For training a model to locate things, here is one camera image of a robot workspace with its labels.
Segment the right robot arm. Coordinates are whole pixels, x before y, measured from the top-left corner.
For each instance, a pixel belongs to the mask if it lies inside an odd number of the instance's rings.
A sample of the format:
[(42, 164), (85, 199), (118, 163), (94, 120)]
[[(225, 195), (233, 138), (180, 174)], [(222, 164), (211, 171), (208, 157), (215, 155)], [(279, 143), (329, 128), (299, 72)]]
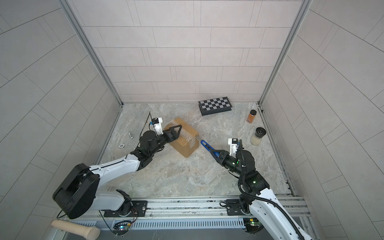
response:
[(270, 185), (256, 171), (255, 159), (249, 151), (238, 149), (232, 157), (225, 150), (210, 150), (217, 163), (239, 176), (240, 205), (262, 224), (275, 240), (311, 240), (277, 200)]

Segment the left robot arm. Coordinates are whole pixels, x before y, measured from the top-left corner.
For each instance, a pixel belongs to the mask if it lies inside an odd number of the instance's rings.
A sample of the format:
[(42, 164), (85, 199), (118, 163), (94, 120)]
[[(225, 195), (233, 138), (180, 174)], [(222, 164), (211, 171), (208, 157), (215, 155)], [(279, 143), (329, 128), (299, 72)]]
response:
[(132, 212), (131, 197), (122, 190), (103, 192), (99, 187), (120, 176), (145, 168), (166, 144), (177, 140), (181, 125), (164, 130), (158, 135), (146, 131), (139, 146), (130, 154), (100, 165), (76, 165), (53, 193), (53, 200), (69, 219), (76, 219), (87, 211), (110, 211), (125, 217)]

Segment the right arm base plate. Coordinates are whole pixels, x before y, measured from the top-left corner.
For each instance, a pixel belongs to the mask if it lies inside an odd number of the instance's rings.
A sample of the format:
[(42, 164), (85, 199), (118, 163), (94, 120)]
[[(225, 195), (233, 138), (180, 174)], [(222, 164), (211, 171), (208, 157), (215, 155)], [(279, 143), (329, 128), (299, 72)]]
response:
[(251, 213), (245, 212), (242, 207), (248, 207), (249, 205), (243, 200), (225, 200), (220, 202), (220, 206), (227, 209), (228, 216), (251, 216)]

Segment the brown cardboard express box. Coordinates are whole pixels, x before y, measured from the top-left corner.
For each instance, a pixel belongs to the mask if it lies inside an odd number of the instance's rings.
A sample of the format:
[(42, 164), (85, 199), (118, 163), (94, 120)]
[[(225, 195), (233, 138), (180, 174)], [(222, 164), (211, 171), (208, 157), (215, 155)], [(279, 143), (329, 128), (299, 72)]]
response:
[(196, 138), (199, 136), (199, 133), (181, 118), (170, 121), (166, 125), (165, 130), (177, 125), (182, 126), (180, 136), (177, 140), (171, 142), (170, 145), (183, 157), (188, 158), (200, 145), (199, 140)]

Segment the blue utility knife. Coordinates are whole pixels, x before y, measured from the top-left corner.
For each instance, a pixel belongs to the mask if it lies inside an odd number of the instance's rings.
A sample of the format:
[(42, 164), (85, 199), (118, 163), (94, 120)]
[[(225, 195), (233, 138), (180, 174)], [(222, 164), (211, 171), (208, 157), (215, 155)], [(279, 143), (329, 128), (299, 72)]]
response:
[(209, 145), (205, 140), (202, 140), (200, 137), (195, 137), (200, 144), (213, 156), (214, 159), (217, 159), (219, 157), (219, 152), (215, 150), (211, 145)]

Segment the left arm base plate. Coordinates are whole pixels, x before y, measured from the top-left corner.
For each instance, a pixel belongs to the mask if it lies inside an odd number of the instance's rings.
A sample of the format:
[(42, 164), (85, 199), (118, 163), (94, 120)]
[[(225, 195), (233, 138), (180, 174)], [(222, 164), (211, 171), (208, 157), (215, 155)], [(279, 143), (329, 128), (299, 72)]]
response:
[(147, 201), (130, 201), (123, 204), (118, 210), (105, 210), (105, 218), (126, 218), (126, 217), (144, 217), (146, 214)]

